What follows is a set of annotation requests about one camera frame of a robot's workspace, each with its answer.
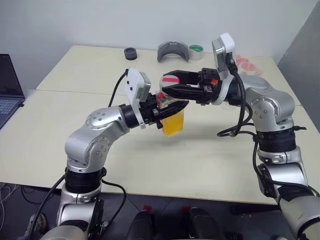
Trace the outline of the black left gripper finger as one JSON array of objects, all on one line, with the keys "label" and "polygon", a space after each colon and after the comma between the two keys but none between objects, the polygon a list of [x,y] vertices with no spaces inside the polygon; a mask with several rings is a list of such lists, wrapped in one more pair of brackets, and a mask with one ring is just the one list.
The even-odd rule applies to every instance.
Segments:
[{"label": "black left gripper finger", "polygon": [[159,102],[160,109],[160,121],[164,122],[164,119],[171,117],[180,111],[182,111],[189,104],[188,100],[169,100]]}]

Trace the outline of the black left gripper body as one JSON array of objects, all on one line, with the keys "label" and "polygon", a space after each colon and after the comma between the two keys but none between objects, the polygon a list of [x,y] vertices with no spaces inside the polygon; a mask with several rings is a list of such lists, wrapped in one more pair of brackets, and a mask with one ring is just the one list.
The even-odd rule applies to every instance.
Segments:
[{"label": "black left gripper body", "polygon": [[139,111],[142,116],[143,122],[146,125],[156,124],[156,127],[158,129],[162,129],[163,124],[160,119],[160,110],[158,108],[156,95],[148,93],[146,100],[141,101],[139,104]]}]

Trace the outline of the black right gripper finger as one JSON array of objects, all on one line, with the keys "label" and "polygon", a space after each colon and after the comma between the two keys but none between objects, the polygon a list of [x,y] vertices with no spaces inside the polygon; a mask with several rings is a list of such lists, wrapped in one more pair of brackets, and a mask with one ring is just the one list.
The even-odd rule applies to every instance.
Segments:
[{"label": "black right gripper finger", "polygon": [[184,100],[194,100],[198,102],[210,102],[213,93],[201,87],[189,85],[171,85],[162,88],[162,91],[170,97]]},{"label": "black right gripper finger", "polygon": [[170,82],[181,85],[198,85],[201,81],[199,72],[174,70],[163,75],[164,78],[172,79]]}]

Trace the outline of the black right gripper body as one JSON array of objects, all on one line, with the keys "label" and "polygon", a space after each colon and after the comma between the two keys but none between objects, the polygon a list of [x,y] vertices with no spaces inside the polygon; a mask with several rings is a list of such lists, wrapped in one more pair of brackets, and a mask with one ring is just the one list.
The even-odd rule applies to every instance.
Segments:
[{"label": "black right gripper body", "polygon": [[198,87],[202,90],[197,104],[208,105],[216,101],[221,91],[221,80],[216,69],[202,68],[199,72]]}]

